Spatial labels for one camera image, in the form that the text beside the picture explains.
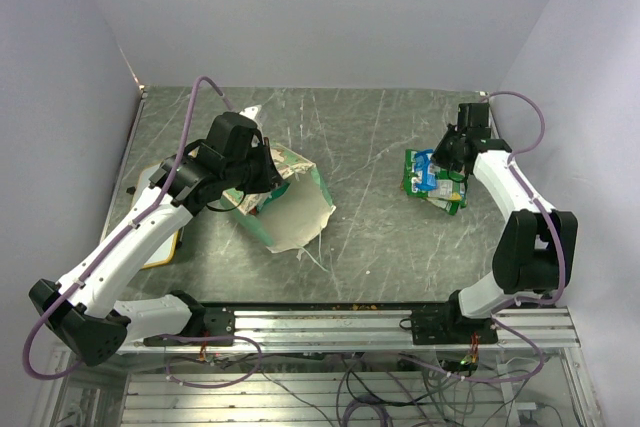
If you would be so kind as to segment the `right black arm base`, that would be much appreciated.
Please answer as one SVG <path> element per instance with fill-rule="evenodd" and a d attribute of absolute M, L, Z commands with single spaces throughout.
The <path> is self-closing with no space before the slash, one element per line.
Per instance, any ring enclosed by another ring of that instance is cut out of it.
<path fill-rule="evenodd" d="M 411 333 L 414 345 L 462 345 L 471 344 L 472 340 L 481 345 L 498 342 L 490 319 L 464 317 L 455 303 L 425 304 L 413 310 L 399 325 Z"/>

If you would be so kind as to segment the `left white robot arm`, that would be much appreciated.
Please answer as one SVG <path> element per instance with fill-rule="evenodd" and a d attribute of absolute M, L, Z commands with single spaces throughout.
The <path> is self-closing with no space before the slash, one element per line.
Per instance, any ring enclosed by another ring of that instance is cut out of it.
<path fill-rule="evenodd" d="M 128 306 L 118 297 L 152 254 L 222 194 L 269 193 L 283 183 L 262 133 L 262 108 L 224 112 L 207 136 L 164 159 L 127 216 L 79 265 L 57 281 L 38 280 L 29 298 L 46 326 L 88 367 L 144 338 L 172 335 L 192 344 L 203 307 L 168 294 Z"/>

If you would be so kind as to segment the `blue snack packet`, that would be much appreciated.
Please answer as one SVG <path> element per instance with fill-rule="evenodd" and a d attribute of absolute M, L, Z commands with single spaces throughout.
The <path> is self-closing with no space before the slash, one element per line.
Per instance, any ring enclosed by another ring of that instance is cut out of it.
<path fill-rule="evenodd" d="M 414 193 L 433 191 L 437 187 L 436 166 L 431 162 L 432 149 L 415 151 L 411 157 L 411 190 Z"/>

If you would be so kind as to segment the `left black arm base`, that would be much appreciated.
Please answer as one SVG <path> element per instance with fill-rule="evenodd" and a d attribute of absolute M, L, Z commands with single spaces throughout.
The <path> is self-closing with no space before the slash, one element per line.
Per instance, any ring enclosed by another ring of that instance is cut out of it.
<path fill-rule="evenodd" d="M 235 315 L 226 307 L 205 307 L 191 319 L 187 326 L 177 334 L 178 340 L 161 336 L 143 340 L 147 347 L 169 347 L 187 345 L 213 345 L 228 347 L 233 345 L 235 333 Z"/>

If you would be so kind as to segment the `green paper bag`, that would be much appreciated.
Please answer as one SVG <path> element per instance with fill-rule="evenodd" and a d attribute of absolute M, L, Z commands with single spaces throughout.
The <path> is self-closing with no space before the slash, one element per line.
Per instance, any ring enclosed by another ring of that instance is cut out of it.
<path fill-rule="evenodd" d="M 274 143 L 271 155 L 284 184 L 269 194 L 223 193 L 221 207 L 272 253 L 300 249 L 320 235 L 335 205 L 316 164 Z"/>

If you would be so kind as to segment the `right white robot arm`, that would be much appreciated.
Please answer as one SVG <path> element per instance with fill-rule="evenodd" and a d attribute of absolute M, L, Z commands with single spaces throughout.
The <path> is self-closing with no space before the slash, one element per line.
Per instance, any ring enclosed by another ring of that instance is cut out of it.
<path fill-rule="evenodd" d="M 447 171 L 474 176 L 489 192 L 505 225 L 491 272 L 457 293 L 457 309 L 440 320 L 450 341 L 465 341 L 476 320 L 515 304 L 551 306 L 572 272 L 578 221 L 546 201 L 516 163 L 516 152 L 494 138 L 490 106 L 463 103 L 432 156 Z"/>

